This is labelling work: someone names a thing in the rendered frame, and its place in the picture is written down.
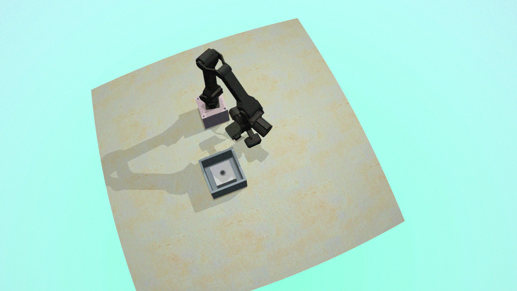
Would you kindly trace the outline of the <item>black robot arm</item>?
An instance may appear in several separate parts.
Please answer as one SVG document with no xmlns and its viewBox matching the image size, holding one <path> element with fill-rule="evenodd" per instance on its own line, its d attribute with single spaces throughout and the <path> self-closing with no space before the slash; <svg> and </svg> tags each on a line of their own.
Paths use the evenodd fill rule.
<svg viewBox="0 0 517 291">
<path fill-rule="evenodd" d="M 215 69 L 219 59 L 222 61 L 222 66 L 219 69 Z M 241 115 L 241 122 L 249 124 L 262 137 L 266 136 L 273 126 L 262 118 L 264 114 L 263 107 L 257 99 L 247 94 L 234 73 L 231 72 L 231 66 L 225 63 L 221 53 L 209 48 L 196 58 L 195 61 L 196 65 L 203 71 L 205 88 L 199 98 L 205 102 L 206 110 L 220 107 L 219 96 L 223 91 L 221 85 L 217 84 L 217 76 L 225 83 L 230 93 L 234 96 Z M 241 134 L 244 133 L 244 128 L 240 126 L 237 118 L 225 130 L 231 139 L 235 141 L 240 139 Z"/>
</svg>

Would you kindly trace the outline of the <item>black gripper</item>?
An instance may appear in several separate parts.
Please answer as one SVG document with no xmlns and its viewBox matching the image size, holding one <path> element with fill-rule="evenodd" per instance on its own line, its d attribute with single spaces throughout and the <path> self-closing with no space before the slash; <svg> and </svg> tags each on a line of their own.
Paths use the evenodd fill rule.
<svg viewBox="0 0 517 291">
<path fill-rule="evenodd" d="M 241 122 L 241 120 L 240 120 L 241 115 L 236 106 L 229 110 L 229 114 L 230 114 L 232 120 L 235 121 L 235 119 L 237 118 L 240 126 L 242 126 L 244 128 L 244 131 L 247 131 L 248 137 L 244 139 L 244 143 L 247 144 L 248 148 L 251 148 L 251 147 L 256 146 L 257 144 L 261 143 L 260 136 L 258 134 L 253 133 L 251 126 L 249 124 L 247 125 L 247 124 L 244 124 Z"/>
</svg>

